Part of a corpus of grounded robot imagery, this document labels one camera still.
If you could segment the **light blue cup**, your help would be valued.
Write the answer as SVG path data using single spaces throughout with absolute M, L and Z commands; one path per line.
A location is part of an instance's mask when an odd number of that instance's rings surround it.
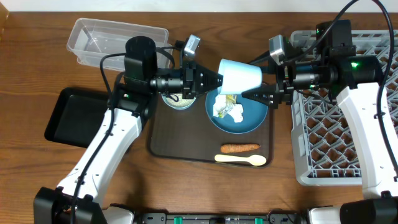
M 219 95 L 240 95 L 262 84 L 262 71 L 254 65 L 222 59 L 218 73 L 223 76 Z

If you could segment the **clear plastic bin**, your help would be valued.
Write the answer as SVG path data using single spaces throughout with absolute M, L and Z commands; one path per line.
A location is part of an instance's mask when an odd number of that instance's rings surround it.
M 78 63 L 99 67 L 105 55 L 124 53 L 126 42 L 135 36 L 149 37 L 157 47 L 171 46 L 169 32 L 164 28 L 80 18 L 72 29 L 67 49 L 77 56 Z

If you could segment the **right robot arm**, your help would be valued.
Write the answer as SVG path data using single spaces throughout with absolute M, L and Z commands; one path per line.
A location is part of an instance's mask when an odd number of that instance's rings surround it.
M 269 40 L 266 73 L 273 85 L 245 91 L 243 97 L 276 108 L 291 104 L 296 90 L 326 88 L 336 99 L 351 131 L 359 159 L 364 198 L 339 207 L 309 209 L 297 223 L 396 223 L 397 135 L 391 121 L 383 80 L 388 76 L 373 55 L 358 55 L 348 20 L 316 26 L 309 48 L 320 59 L 304 62 L 304 53 L 278 35 Z

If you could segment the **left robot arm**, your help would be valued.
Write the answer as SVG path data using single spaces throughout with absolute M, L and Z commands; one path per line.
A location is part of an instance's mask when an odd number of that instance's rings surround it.
M 56 189 L 42 187 L 34 199 L 35 223 L 134 223 L 134 212 L 122 205 L 101 206 L 121 159 L 154 114 L 157 96 L 181 94 L 193 99 L 223 83 L 222 75 L 194 61 L 200 38 L 176 41 L 180 65 L 159 68 L 157 54 L 171 62 L 166 47 L 146 36 L 126 42 L 121 54 L 125 71 L 108 86 L 108 109 L 101 126 L 73 170 Z

